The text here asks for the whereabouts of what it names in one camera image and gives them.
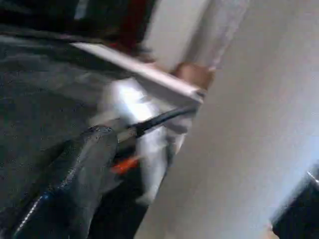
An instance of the white surface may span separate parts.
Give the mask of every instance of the white surface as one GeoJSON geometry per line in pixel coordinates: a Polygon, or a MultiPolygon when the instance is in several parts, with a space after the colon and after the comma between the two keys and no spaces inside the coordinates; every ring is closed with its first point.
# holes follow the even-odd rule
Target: white surface
{"type": "Polygon", "coordinates": [[[319,157],[319,1],[253,0],[136,239],[259,239],[319,157]]]}
{"type": "Polygon", "coordinates": [[[187,84],[172,75],[153,69],[150,66],[119,51],[113,50],[101,44],[72,43],[72,45],[94,54],[97,57],[105,59],[106,61],[123,67],[131,72],[138,73],[141,76],[144,76],[146,79],[165,86],[175,92],[180,93],[181,95],[201,102],[201,99],[196,95],[196,92],[200,90],[199,87],[187,84]]]}
{"type": "Polygon", "coordinates": [[[209,1],[159,1],[145,39],[159,65],[172,70],[183,60],[209,1]]]}

